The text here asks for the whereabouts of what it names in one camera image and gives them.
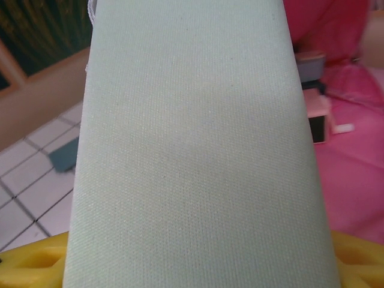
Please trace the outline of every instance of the floor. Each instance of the floor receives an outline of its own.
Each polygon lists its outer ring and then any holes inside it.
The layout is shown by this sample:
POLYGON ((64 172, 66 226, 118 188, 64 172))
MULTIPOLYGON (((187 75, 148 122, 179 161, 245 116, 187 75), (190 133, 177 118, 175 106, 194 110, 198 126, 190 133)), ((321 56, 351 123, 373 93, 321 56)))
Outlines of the floor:
POLYGON ((69 230, 74 169, 47 155, 79 136, 82 103, 0 152, 0 251, 69 230))

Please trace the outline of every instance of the pink fabric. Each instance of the pink fabric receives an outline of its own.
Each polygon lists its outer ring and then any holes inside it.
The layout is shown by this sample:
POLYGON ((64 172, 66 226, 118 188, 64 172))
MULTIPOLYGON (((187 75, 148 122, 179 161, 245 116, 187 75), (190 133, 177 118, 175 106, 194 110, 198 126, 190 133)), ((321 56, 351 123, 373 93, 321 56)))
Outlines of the pink fabric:
POLYGON ((323 81, 338 124, 355 131, 316 145, 331 228, 384 244, 384 72, 353 64, 369 0, 285 0, 291 38, 299 50, 327 54, 323 81))

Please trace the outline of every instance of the dark green object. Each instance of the dark green object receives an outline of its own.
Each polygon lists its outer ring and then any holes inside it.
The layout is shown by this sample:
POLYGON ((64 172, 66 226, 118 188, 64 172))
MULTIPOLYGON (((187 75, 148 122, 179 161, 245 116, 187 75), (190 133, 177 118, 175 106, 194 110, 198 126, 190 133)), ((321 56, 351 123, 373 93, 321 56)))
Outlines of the dark green object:
POLYGON ((48 155, 57 172, 65 172, 76 165, 79 138, 73 139, 48 155))

